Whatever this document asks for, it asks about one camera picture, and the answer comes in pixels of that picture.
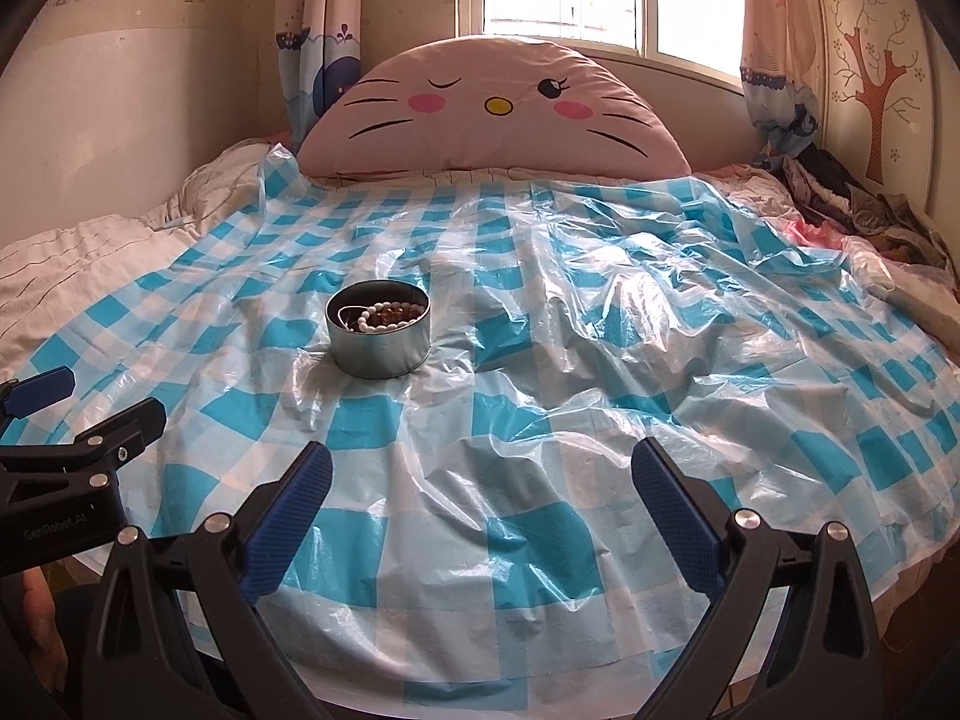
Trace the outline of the left hand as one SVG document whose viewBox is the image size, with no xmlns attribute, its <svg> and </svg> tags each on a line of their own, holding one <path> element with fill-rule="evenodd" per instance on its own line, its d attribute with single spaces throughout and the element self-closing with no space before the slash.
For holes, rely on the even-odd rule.
<svg viewBox="0 0 960 720">
<path fill-rule="evenodd" d="M 55 622 L 55 603 L 41 567 L 23 574 L 23 614 L 29 632 L 28 658 L 39 683 L 60 692 L 67 678 L 68 655 Z"/>
</svg>

